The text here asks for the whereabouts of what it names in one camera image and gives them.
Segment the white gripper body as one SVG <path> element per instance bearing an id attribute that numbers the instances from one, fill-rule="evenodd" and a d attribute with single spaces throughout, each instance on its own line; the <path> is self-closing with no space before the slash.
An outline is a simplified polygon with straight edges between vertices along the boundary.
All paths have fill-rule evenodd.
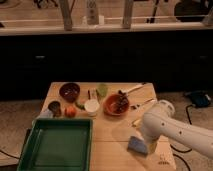
<path id="1" fill-rule="evenodd" d="M 157 142 L 159 140 L 159 136 L 151 133 L 142 132 L 141 136 L 145 141 L 145 145 L 148 149 L 149 154 L 153 154 L 157 148 Z"/>

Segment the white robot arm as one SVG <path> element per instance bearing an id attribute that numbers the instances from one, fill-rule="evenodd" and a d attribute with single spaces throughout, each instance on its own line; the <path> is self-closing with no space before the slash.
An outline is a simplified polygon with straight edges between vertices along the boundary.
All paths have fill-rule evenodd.
<path id="1" fill-rule="evenodd" d="M 142 115 L 139 131 L 148 153 L 155 152 L 157 141 L 163 135 L 213 159 L 213 130 L 173 119 L 174 113 L 175 108 L 172 103 L 159 100 Z"/>

